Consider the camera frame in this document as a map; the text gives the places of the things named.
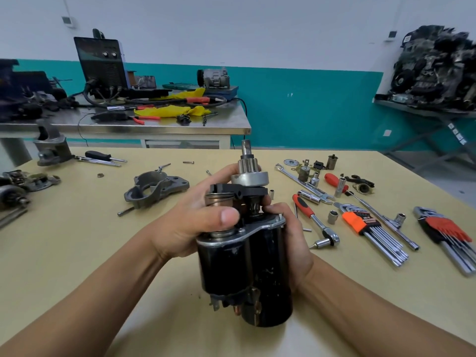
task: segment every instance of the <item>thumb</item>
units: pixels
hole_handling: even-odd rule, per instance
[[[183,220],[181,229],[189,235],[216,232],[233,227],[239,220],[239,212],[231,207],[203,207],[192,210]]]

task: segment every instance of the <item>cable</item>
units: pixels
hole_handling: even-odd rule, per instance
[[[82,119],[84,119],[85,117],[87,117],[88,115],[91,115],[91,114],[95,114],[95,113],[87,113],[87,114],[84,114],[83,117],[78,121],[78,134],[80,135],[81,139],[83,139],[85,142],[86,142],[86,146],[89,147],[88,145],[88,141],[83,137],[83,135],[81,134],[81,131],[80,131],[80,122]]]
[[[232,100],[239,100],[243,103],[243,106],[245,107],[245,116],[246,116],[246,119],[248,119],[248,108],[246,107],[245,101],[239,97],[234,97]]]

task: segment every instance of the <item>teal wall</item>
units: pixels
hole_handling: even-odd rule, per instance
[[[44,70],[49,77],[73,79],[70,93],[84,87],[79,61],[19,60],[15,70]],[[158,85],[196,83],[201,65],[128,63],[136,75],[154,75]],[[253,146],[304,149],[384,150],[412,137],[403,113],[372,103],[381,72],[227,67],[238,96],[248,108]],[[476,136],[476,124],[458,125]],[[384,137],[385,130],[392,130]],[[239,145],[242,137],[233,137]],[[443,149],[457,143],[448,132],[436,136]],[[425,150],[424,143],[407,150]]]

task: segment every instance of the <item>washer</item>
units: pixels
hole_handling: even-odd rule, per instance
[[[299,162],[294,159],[285,159],[284,164],[289,165],[290,167],[297,167],[299,165]]]

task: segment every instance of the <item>hand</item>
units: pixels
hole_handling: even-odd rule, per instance
[[[282,214],[286,219],[285,238],[288,252],[291,289],[295,290],[313,265],[312,253],[307,246],[302,223],[286,203],[277,203],[263,208],[268,213]]]
[[[200,233],[227,230],[238,222],[238,210],[231,207],[206,207],[204,198],[210,185],[228,183],[231,176],[238,173],[237,163],[224,167],[190,188],[172,209],[139,233],[146,234],[151,239],[165,261],[196,252],[195,237]],[[269,196],[263,198],[263,204],[268,205],[270,202]]]

